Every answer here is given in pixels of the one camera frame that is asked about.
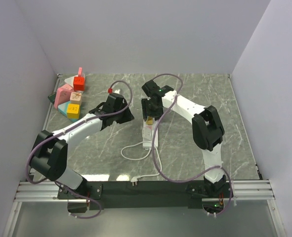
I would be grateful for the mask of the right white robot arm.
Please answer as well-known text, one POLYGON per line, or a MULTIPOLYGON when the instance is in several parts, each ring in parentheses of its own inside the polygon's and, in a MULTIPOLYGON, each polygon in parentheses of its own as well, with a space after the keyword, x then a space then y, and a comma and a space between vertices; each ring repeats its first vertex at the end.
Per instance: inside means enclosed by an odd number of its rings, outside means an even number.
POLYGON ((226 182, 222 166, 221 143, 225 133, 218 111, 214 106, 205 107, 179 95, 175 89, 165 85, 159 87, 153 80, 146 82, 142 90, 148 97, 142 100, 143 116, 159 120, 163 108, 170 108, 192 126, 193 140, 202 150, 205 170, 202 195, 215 197, 222 192, 226 182))

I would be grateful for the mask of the small yellow plug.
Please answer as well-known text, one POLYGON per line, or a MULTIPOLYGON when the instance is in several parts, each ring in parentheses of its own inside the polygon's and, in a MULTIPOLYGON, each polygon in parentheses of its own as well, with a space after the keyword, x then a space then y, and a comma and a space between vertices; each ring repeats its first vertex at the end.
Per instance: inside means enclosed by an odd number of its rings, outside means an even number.
POLYGON ((147 125, 153 125, 154 123, 154 119, 152 117, 148 117, 147 120, 146 120, 146 124, 147 125))

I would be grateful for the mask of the white power strip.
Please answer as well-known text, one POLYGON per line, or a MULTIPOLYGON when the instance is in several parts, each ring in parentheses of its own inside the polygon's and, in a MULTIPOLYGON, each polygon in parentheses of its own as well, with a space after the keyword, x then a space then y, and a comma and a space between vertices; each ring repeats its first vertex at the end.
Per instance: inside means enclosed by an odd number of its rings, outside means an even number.
POLYGON ((146 121, 143 122, 143 128, 142 128, 142 139, 143 139, 143 143, 142 146, 145 150, 149 150, 152 145, 152 139, 154 136, 154 130, 155 130, 155 126, 157 124, 157 121, 155 121, 154 119, 154 123, 153 125, 147 125, 146 121))

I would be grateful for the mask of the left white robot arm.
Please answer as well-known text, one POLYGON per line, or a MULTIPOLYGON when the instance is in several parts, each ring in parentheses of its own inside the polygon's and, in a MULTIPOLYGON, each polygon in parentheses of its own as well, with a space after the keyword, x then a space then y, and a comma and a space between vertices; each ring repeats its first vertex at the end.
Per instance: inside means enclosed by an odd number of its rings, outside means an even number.
POLYGON ((37 135, 27 166, 50 181, 69 188, 74 198, 88 196, 87 180, 67 165, 68 152, 86 137, 104 130, 113 123, 134 120, 126 99, 112 92, 106 102, 100 103, 77 122, 57 130, 43 130, 37 135))

